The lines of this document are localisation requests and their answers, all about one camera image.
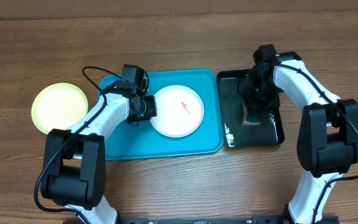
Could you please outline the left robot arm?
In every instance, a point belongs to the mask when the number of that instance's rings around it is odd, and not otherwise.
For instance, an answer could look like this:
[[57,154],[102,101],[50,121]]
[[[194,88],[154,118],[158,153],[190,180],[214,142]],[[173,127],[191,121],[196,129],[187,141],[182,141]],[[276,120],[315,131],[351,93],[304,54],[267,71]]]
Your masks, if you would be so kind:
[[82,223],[116,223],[118,212],[104,196],[105,144],[122,122],[156,116],[155,97],[136,83],[114,81],[100,100],[72,127],[47,134],[44,164],[34,201],[45,212],[73,212]]

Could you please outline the white plate with stain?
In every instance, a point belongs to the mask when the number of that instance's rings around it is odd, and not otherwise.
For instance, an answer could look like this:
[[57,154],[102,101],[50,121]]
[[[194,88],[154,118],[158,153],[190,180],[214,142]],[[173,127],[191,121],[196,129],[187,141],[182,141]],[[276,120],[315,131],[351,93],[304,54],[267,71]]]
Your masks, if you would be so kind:
[[182,138],[195,132],[204,116],[200,96],[183,85],[170,85],[154,94],[157,115],[150,122],[160,134]]

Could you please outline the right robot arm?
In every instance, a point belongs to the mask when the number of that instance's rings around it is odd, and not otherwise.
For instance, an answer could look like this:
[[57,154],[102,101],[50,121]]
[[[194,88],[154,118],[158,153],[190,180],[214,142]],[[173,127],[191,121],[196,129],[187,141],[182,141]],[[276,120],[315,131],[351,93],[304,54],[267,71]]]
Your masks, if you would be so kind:
[[259,124],[286,93],[301,112],[296,144],[303,168],[286,208],[288,223],[322,223],[322,211],[336,182],[358,163],[358,104],[331,93],[307,70],[295,52],[277,53],[271,45],[253,54],[255,65],[237,84],[244,99],[244,125]]

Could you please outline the green scrub sponge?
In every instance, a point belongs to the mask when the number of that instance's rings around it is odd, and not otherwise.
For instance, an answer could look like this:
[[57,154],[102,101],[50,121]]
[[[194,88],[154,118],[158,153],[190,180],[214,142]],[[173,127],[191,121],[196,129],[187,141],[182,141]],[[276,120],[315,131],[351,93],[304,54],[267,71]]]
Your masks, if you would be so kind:
[[259,125],[261,123],[260,118],[258,114],[255,111],[248,110],[247,108],[244,108],[244,120],[243,125]]

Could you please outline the yellow-green plate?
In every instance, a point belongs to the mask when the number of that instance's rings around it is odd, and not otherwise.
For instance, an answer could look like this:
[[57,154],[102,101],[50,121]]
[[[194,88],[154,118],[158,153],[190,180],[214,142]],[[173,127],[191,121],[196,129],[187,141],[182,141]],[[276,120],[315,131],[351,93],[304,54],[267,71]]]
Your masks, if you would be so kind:
[[48,134],[52,129],[67,129],[88,112],[84,92],[71,83],[55,83],[44,88],[32,103],[31,117],[35,127]]

